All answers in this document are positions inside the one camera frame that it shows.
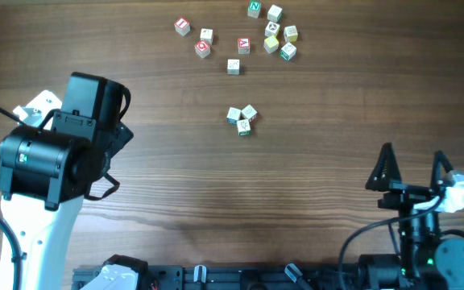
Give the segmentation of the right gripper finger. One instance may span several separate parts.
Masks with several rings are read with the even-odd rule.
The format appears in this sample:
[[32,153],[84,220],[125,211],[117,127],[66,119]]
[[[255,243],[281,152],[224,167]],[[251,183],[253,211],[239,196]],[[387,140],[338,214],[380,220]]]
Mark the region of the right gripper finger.
[[379,158],[370,174],[365,189],[386,192],[401,189],[402,179],[396,156],[391,143],[385,143],[380,150]]
[[430,181],[430,188],[434,193],[440,192],[440,181],[442,179],[442,172],[449,173],[454,169],[453,165],[448,160],[443,151],[436,151],[433,158],[433,170]]

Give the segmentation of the wooden block blue side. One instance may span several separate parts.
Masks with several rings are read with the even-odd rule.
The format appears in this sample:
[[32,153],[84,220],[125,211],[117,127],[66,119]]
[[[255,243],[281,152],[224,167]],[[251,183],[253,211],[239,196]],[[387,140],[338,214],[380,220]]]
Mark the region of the wooden block blue side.
[[240,109],[230,107],[226,119],[228,123],[236,124],[242,119],[242,111]]

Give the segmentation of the wooden block red U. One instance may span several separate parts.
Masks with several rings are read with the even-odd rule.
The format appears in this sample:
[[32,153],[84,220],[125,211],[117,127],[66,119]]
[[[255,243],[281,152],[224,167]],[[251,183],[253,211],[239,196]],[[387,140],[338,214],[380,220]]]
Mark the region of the wooden block red U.
[[241,110],[243,119],[247,119],[249,122],[257,118],[258,112],[252,105],[247,105]]

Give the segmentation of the wooden block green picture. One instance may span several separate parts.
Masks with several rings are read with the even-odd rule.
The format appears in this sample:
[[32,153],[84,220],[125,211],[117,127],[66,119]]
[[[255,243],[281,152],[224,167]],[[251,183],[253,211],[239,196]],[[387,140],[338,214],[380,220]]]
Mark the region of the wooden block green picture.
[[238,120],[237,123],[238,135],[250,135],[251,134],[251,125],[248,119]]

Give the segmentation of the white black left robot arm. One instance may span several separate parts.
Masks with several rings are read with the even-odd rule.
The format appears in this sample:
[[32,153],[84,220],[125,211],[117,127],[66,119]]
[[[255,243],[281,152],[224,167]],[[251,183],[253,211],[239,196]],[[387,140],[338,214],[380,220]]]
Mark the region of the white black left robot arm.
[[124,85],[82,72],[71,74],[59,108],[40,122],[15,127],[0,143],[3,224],[0,289],[58,289],[68,242],[92,184],[120,184],[111,159],[134,135],[122,123],[131,103]]

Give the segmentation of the wooden block red I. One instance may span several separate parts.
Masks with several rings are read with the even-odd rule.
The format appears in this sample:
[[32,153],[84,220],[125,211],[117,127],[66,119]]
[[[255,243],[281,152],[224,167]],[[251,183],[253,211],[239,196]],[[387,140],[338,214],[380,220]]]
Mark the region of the wooden block red I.
[[184,18],[179,18],[174,22],[176,32],[182,36],[187,35],[190,32],[190,22]]

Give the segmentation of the wooden block red Q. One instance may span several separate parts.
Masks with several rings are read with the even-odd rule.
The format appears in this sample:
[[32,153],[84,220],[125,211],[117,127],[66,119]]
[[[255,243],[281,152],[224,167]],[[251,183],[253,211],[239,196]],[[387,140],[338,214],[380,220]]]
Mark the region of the wooden block red Q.
[[200,40],[195,44],[195,52],[200,58],[204,59],[210,54],[211,47],[205,40]]

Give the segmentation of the wooden block small picture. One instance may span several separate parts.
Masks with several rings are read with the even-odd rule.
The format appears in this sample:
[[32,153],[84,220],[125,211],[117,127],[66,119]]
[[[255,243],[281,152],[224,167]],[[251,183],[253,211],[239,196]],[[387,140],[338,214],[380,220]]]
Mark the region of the wooden block small picture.
[[202,28],[200,33],[200,39],[204,40],[208,44],[213,44],[213,29]]

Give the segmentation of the wooden block plain picture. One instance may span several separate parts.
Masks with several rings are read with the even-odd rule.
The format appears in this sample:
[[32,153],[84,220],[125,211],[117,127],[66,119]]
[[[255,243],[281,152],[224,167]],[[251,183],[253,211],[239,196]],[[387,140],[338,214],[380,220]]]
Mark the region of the wooden block plain picture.
[[227,73],[229,75],[239,75],[240,74],[240,60],[238,60],[238,59],[228,59],[228,61],[227,61]]

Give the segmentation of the wooden block yellow edge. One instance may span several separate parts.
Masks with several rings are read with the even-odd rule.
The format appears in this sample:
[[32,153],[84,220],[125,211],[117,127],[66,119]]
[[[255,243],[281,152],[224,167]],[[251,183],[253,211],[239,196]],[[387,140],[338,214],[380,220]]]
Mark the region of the wooden block yellow edge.
[[284,41],[286,43],[296,42],[298,39],[298,30],[295,25],[286,26],[284,28]]

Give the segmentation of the yellow top wooden block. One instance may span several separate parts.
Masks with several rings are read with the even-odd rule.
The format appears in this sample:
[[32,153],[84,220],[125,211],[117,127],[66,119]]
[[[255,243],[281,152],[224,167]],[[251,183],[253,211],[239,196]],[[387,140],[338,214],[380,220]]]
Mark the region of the yellow top wooden block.
[[278,49],[279,45],[280,42],[274,35],[267,37],[263,42],[263,47],[268,54],[272,54],[273,52],[275,52]]

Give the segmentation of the wooden block red A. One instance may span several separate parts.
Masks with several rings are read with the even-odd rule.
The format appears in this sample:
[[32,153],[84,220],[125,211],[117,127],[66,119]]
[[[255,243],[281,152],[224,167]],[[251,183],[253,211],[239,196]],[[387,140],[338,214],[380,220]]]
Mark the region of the wooden block red A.
[[249,54],[251,49],[251,42],[249,38],[238,38],[238,53]]

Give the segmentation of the wooden block brown face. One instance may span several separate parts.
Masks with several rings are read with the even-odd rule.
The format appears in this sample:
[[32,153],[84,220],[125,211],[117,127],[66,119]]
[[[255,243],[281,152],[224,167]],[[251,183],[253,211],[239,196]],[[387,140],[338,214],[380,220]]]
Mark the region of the wooden block brown face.
[[266,37],[277,36],[279,31],[280,31],[280,25],[278,23],[269,21],[265,27],[264,35]]

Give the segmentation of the wooden block green edge top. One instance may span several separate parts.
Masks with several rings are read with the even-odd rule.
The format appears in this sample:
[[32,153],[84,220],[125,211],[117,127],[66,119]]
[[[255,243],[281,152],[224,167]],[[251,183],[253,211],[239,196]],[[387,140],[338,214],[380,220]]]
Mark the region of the wooden block green edge top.
[[267,19],[273,23],[278,23],[282,16],[283,9],[277,5],[272,5],[267,12]]

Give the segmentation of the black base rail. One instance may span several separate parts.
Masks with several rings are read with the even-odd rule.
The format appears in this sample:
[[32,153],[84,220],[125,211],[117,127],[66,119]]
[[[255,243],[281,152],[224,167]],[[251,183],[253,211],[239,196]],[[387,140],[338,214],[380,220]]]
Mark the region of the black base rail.
[[[147,285],[140,289],[184,289],[184,290],[250,290],[250,289],[304,289],[293,282],[284,273],[284,267],[207,267],[205,282],[194,281],[195,267],[152,266],[148,267]],[[300,267],[303,280],[311,289],[342,289],[338,282],[335,266]],[[343,274],[346,278],[346,289],[367,289],[363,283],[356,282],[359,274],[353,264],[348,264]],[[71,289],[82,289],[88,282],[96,278],[102,266],[85,267],[73,270]]]

